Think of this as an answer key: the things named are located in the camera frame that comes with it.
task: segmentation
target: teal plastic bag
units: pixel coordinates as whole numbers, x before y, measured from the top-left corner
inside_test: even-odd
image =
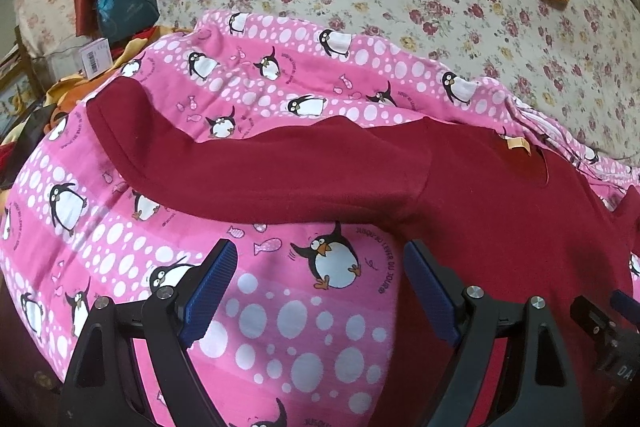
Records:
[[[110,44],[127,39],[158,20],[156,0],[98,0],[98,27]]]

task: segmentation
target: penguin print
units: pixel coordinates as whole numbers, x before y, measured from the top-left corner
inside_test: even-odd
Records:
[[[20,295],[20,306],[31,331],[36,334],[36,337],[40,338],[40,334],[42,333],[42,320],[44,317],[42,304],[38,304],[34,301],[31,293],[27,292]]]
[[[296,116],[320,116],[326,106],[326,98],[306,94],[290,100],[287,110]]]
[[[215,120],[207,118],[209,123],[209,137],[211,138],[229,138],[236,130],[236,120],[234,116],[236,114],[236,108],[231,108],[229,116],[220,116]]]
[[[175,285],[180,282],[184,274],[194,267],[193,264],[181,264],[180,261],[183,259],[184,257],[178,259],[178,261],[170,266],[159,266],[153,270],[149,277],[149,288],[151,288],[151,291],[156,291],[160,286],[173,286],[175,288]]]
[[[86,318],[89,316],[89,301],[87,300],[87,294],[89,293],[89,286],[91,285],[91,277],[86,284],[86,290],[80,290],[72,297],[65,292],[66,302],[71,306],[71,323],[73,324],[73,330],[71,334],[78,338]]]
[[[308,248],[291,248],[308,260],[309,270],[316,278],[314,288],[347,288],[360,276],[360,262],[349,240],[340,233],[340,223],[335,222],[334,231],[316,237]]]
[[[191,52],[188,58],[189,74],[196,74],[202,80],[211,74],[211,71],[215,69],[218,62],[213,58],[207,57],[204,53]]]
[[[229,33],[232,35],[234,32],[244,33],[244,25],[246,24],[246,18],[248,16],[248,13],[238,12],[229,17]]]
[[[58,138],[60,138],[60,135],[65,132],[66,123],[69,120],[69,114],[61,111],[57,115],[55,115],[54,118],[58,120],[58,124],[49,133],[50,142],[53,142],[53,140],[57,140]]]
[[[134,74],[138,73],[138,71],[140,71],[140,68],[142,67],[142,59],[144,57],[145,54],[142,54],[142,57],[134,58],[133,60],[127,62],[120,70],[120,74],[122,76],[132,77]]]
[[[268,420],[253,422],[251,424],[251,427],[287,427],[287,411],[284,409],[284,405],[282,404],[279,398],[276,398],[276,402],[278,404],[278,410],[280,412],[278,419],[275,422],[271,422]],[[229,427],[236,427],[236,426],[230,423]]]
[[[584,148],[586,149],[584,153],[584,161],[586,161],[589,165],[594,165],[600,161],[598,153],[595,152],[591,147],[585,145]]]
[[[136,190],[131,190],[136,197],[133,203],[134,212],[131,217],[136,221],[146,221],[151,216],[155,216],[158,210],[160,210],[160,203],[156,203],[150,200],[146,196],[143,196]]]
[[[9,239],[9,233],[11,232],[11,210],[7,207],[4,208],[4,227],[2,227],[2,238],[6,241]]]
[[[318,41],[324,49],[324,52],[330,57],[333,57],[332,53],[348,57],[351,39],[352,35],[334,32],[333,30],[324,30],[318,37]]]
[[[442,75],[442,87],[444,87],[451,103],[453,103],[454,100],[458,100],[468,105],[476,93],[476,89],[478,89],[478,84],[469,82],[451,73],[451,71],[447,71]]]
[[[53,185],[49,193],[51,207],[51,221],[54,228],[57,224],[65,229],[69,235],[74,235],[74,229],[80,220],[82,209],[86,207],[86,200],[77,192],[71,190],[73,183]]]
[[[260,70],[260,74],[269,80],[276,80],[280,76],[280,66],[276,60],[276,48],[271,47],[271,55],[263,57],[260,62],[254,62],[254,66]]]
[[[396,101],[391,97],[391,82],[389,81],[386,81],[386,91],[379,91],[373,96],[367,96],[367,100],[369,100],[369,102],[378,102],[398,107]]]

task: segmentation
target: garment tag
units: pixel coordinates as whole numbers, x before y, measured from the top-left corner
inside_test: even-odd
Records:
[[[507,147],[509,149],[516,149],[517,147],[523,147],[531,156],[531,147],[529,146],[529,142],[526,141],[523,137],[518,136],[515,138],[507,138]]]
[[[97,39],[97,41],[87,44],[80,49],[82,69],[87,80],[103,74],[113,66],[109,41],[107,39]]]

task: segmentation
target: floral bedspread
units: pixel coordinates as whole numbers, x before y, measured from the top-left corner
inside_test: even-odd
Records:
[[[640,16],[630,0],[158,0],[161,23],[206,9],[299,17],[385,36],[468,77],[490,76],[581,142],[640,164]]]

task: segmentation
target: red sweatshirt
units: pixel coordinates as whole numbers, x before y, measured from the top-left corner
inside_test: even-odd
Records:
[[[631,294],[634,188],[611,213],[555,153],[529,156],[492,130],[430,118],[362,129],[334,117],[196,143],[125,77],[87,112],[125,181],[169,208],[236,223],[370,223],[403,241],[422,239],[466,285],[494,298],[543,296],[572,356],[587,419],[602,411],[608,383],[592,374],[593,343],[569,306],[580,294],[605,308],[613,290]],[[412,427],[449,353],[406,287],[399,302],[395,354],[372,425]],[[470,425],[482,422],[499,371],[492,363]]]

